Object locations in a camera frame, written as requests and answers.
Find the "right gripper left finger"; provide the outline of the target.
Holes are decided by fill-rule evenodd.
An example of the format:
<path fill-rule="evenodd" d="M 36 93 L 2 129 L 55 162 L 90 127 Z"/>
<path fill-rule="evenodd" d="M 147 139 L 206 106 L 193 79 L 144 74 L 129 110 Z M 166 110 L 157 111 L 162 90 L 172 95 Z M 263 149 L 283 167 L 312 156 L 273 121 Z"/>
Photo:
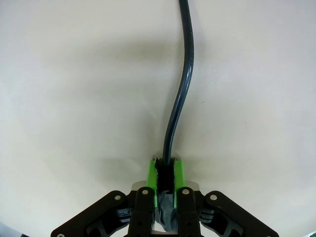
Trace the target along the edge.
<path fill-rule="evenodd" d="M 129 226 L 128 237 L 149 237 L 155 221 L 157 171 L 150 161 L 145 186 L 128 195 L 112 191 L 52 231 L 52 237 L 110 237 Z"/>

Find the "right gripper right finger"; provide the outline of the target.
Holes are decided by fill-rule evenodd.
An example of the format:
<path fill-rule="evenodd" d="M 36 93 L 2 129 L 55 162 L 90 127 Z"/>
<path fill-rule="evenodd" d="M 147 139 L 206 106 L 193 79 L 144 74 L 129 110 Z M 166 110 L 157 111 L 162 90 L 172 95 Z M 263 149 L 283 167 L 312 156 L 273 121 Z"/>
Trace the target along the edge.
<path fill-rule="evenodd" d="M 277 237 L 278 233 L 220 191 L 203 195 L 186 186 L 184 164 L 174 161 L 178 236 L 200 237 L 204 226 L 219 237 Z"/>

